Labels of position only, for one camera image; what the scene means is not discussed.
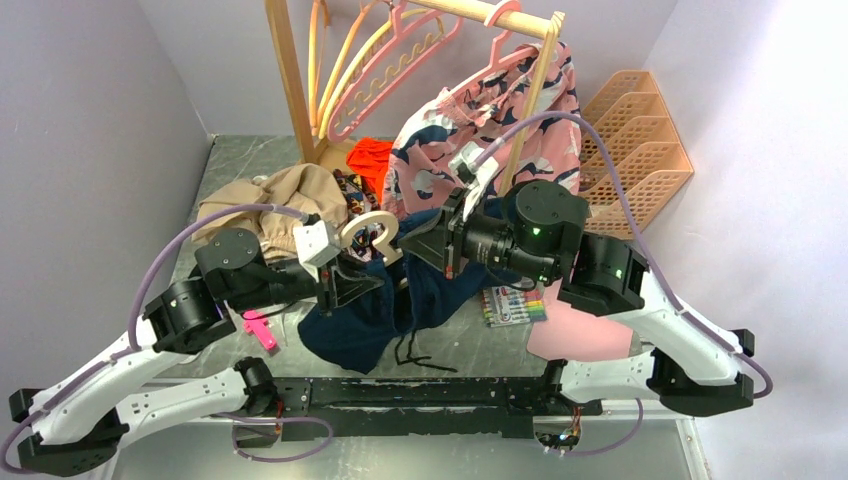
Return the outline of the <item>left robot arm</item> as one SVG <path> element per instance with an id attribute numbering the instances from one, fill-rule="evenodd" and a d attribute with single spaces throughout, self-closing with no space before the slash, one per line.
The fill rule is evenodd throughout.
<path id="1" fill-rule="evenodd" d="M 326 235 L 304 249 L 317 254 L 317 267 L 295 258 L 268 263 L 254 233 L 219 232 L 196 251 L 196 274 L 150 300 L 108 348 L 55 386 L 10 397 L 16 429 L 5 447 L 17 451 L 13 472 L 73 477 L 143 437 L 199 417 L 278 412 L 278 388 L 257 357 L 174 387 L 143 386 L 233 334 L 236 314 L 311 297 L 327 313 L 383 285 Z"/>

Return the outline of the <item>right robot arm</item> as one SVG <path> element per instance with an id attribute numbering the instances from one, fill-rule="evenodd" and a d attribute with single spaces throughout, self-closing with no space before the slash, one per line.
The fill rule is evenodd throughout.
<path id="1" fill-rule="evenodd" d="M 479 208 L 465 214 L 469 199 L 466 190 L 454 190 L 400 248 L 450 279 L 482 265 L 534 280 L 573 309 L 626 326 L 650 343 L 633 357 L 566 361 L 539 389 L 548 412 L 644 399 L 710 417 L 753 405 L 755 383 L 742 364 L 753 354 L 754 335 L 702 319 L 663 289 L 658 269 L 626 241 L 586 232 L 584 199 L 544 180 L 514 186 L 496 218 Z"/>

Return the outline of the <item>navy blue shorts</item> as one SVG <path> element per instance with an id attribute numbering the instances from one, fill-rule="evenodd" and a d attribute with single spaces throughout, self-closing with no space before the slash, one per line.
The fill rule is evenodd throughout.
<path id="1" fill-rule="evenodd" d="M 313 308 L 299 322 L 302 344 L 324 361 L 361 374 L 371 372 L 396 338 L 444 324 L 485 288 L 513 284 L 520 276 L 470 263 L 455 279 L 406 253 L 389 266 L 365 264 L 365 272 L 384 285 L 323 315 Z"/>

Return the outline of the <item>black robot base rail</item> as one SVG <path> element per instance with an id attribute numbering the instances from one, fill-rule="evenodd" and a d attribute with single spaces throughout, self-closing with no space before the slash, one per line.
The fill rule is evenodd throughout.
<path id="1" fill-rule="evenodd" d="M 496 434 L 530 439 L 548 417 L 601 414 L 544 377 L 410 379 L 277 377 L 284 441 L 336 437 Z"/>

